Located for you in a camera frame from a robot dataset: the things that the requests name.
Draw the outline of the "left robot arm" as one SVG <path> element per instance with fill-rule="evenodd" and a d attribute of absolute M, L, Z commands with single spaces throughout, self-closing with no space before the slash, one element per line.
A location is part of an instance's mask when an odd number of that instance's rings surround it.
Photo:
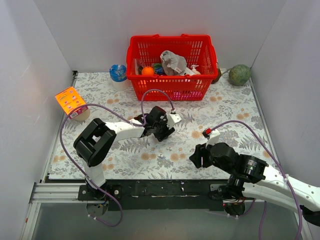
<path fill-rule="evenodd" d="M 92 120 L 73 143 L 87 174 L 86 192 L 95 200 L 106 196 L 107 181 L 104 177 L 103 161 L 114 143 L 150 135 L 162 142 L 175 131 L 174 126 L 181 120 L 175 110 L 166 113 L 159 106 L 128 122 L 104 122 L 100 118 Z"/>

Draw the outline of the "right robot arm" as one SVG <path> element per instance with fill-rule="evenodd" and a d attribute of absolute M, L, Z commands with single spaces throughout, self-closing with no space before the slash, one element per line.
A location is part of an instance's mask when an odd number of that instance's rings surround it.
<path fill-rule="evenodd" d="M 320 189 L 281 172 L 255 156 L 238 154 L 226 143 L 198 144 L 189 160 L 196 168 L 217 167 L 230 176 L 213 190 L 217 199 L 255 198 L 282 206 L 315 226 L 320 224 Z"/>

